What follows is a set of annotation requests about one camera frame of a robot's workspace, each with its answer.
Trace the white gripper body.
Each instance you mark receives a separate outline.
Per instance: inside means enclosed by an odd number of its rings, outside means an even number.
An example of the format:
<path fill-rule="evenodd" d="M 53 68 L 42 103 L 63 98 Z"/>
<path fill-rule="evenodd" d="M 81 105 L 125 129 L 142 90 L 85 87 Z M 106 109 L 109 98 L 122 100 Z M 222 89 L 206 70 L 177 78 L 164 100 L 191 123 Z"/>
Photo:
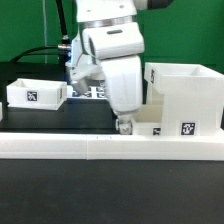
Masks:
<path fill-rule="evenodd" d="M 133 114 L 142 105 L 142 69 L 136 55 L 108 59 L 100 63 L 106 94 L 116 115 Z"/>

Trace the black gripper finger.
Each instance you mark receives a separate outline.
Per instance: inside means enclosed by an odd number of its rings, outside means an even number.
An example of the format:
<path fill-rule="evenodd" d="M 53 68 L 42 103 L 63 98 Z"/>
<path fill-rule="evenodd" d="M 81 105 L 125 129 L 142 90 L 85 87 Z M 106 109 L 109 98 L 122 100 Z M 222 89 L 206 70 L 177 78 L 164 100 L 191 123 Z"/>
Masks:
<path fill-rule="evenodd" d="M 121 135 L 131 135 L 133 130 L 132 117 L 130 115 L 119 116 L 116 119 L 115 126 Z"/>

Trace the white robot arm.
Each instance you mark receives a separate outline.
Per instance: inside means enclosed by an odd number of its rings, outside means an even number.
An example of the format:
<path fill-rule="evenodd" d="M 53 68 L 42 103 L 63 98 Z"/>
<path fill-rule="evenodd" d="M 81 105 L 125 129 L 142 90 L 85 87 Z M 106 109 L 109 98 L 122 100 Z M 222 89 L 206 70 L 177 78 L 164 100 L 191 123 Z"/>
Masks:
<path fill-rule="evenodd" d="M 166 8 L 173 1 L 75 0 L 78 33 L 71 43 L 70 84 L 84 92 L 86 78 L 104 80 L 122 135 L 133 133 L 132 117 L 143 100 L 139 55 L 145 45 L 137 12 Z"/>

